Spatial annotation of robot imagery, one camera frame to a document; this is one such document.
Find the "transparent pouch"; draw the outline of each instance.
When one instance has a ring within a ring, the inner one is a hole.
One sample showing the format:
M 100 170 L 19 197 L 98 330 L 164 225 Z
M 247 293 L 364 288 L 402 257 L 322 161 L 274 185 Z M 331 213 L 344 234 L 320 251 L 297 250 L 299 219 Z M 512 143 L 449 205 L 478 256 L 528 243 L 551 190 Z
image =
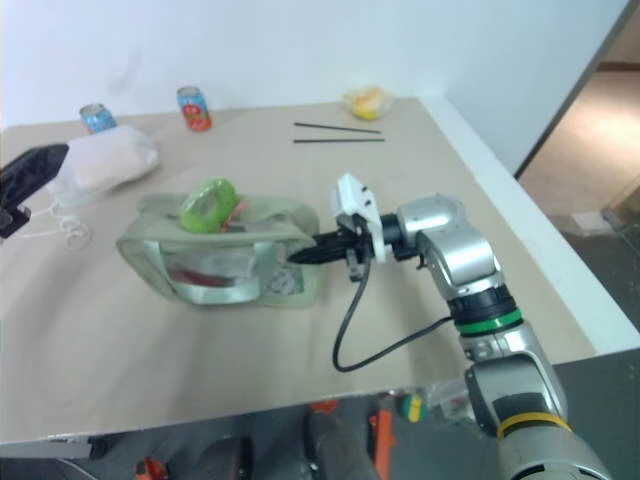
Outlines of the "transparent pouch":
M 185 195 L 145 197 L 118 240 L 123 258 L 158 293 L 197 305 L 313 303 L 320 267 L 287 258 L 315 244 L 315 212 L 279 197 L 245 196 L 228 232 L 191 233 L 179 222 Z

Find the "soda can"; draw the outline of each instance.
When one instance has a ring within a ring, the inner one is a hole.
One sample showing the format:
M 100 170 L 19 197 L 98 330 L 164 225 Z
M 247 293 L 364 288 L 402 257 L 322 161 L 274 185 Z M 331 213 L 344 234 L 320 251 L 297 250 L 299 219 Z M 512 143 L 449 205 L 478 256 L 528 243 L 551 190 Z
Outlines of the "soda can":
M 194 132 L 204 132 L 211 128 L 211 116 L 204 102 L 204 96 L 197 87 L 178 89 L 178 105 L 182 110 L 184 121 Z
M 104 108 L 101 103 L 85 105 L 80 109 L 80 116 L 89 133 L 98 133 L 116 126 L 116 121 L 111 116 L 111 112 Z

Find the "black chopstick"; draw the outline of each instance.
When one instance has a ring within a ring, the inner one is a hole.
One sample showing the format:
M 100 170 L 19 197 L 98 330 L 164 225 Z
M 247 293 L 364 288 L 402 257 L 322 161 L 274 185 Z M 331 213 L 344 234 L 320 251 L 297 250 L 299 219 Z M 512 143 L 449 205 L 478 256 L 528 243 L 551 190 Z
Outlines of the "black chopstick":
M 319 138 L 294 140 L 293 143 L 384 142 L 384 138 Z
M 329 130 L 345 130 L 347 132 L 382 133 L 380 130 L 365 130 L 364 128 L 334 127 L 331 125 L 318 125 L 317 123 L 293 122 L 296 127 L 327 128 Z

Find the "black cable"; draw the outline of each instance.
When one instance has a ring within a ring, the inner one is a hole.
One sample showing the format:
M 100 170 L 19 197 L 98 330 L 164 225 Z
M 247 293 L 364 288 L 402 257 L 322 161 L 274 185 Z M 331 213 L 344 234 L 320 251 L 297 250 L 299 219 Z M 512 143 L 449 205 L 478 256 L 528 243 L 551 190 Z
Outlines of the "black cable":
M 358 303 L 360 303 L 360 299 L 362 298 L 362 294 L 364 293 L 364 289 L 367 287 L 367 282 L 369 281 L 369 273 L 371 272 L 371 256 L 372 256 L 371 247 L 368 247 L 364 251 L 364 256 L 363 256 L 364 272 L 362 273 L 362 279 L 360 280 L 360 285 L 358 285 L 358 290 L 356 291 L 356 294 L 354 295 L 353 300 L 351 301 L 351 305 L 349 305 L 349 309 L 347 310 L 347 313 L 345 314 L 344 319 L 342 320 L 342 324 L 340 324 L 340 328 L 338 329 L 338 334 L 336 335 L 336 339 L 333 343 L 333 355 L 332 355 L 333 366 L 335 367 L 336 370 L 342 373 L 352 372 L 359 368 L 365 367 L 370 363 L 375 362 L 376 360 L 384 357 L 385 355 L 388 355 L 394 350 L 402 347 L 403 345 L 406 345 L 407 343 L 412 342 L 417 338 L 420 338 L 424 335 L 427 335 L 433 332 L 438 327 L 452 320 L 451 317 L 441 318 L 440 320 L 432 323 L 428 327 L 425 327 L 422 330 L 418 330 L 417 332 L 412 333 L 411 335 L 403 338 L 402 340 L 398 340 L 396 343 L 388 346 L 384 350 L 381 350 L 378 353 L 375 353 L 360 362 L 354 363 L 352 365 L 346 365 L 346 366 L 340 365 L 340 362 L 338 361 L 340 346 L 342 345 L 342 339 L 344 337 L 344 334 L 347 331 L 347 328 L 349 327 L 349 323 L 351 322 L 351 317 L 353 317 L 353 314 L 356 311 L 356 308 L 358 307 Z

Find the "blue can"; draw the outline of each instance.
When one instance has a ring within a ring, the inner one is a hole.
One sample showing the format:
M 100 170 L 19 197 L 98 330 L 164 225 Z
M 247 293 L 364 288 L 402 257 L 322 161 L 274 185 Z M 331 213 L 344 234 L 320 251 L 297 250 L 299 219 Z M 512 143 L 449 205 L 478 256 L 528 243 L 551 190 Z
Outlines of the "blue can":
M 116 126 L 116 121 L 111 116 L 111 112 L 104 108 L 101 103 L 85 105 L 80 109 L 80 116 L 89 133 L 98 133 Z

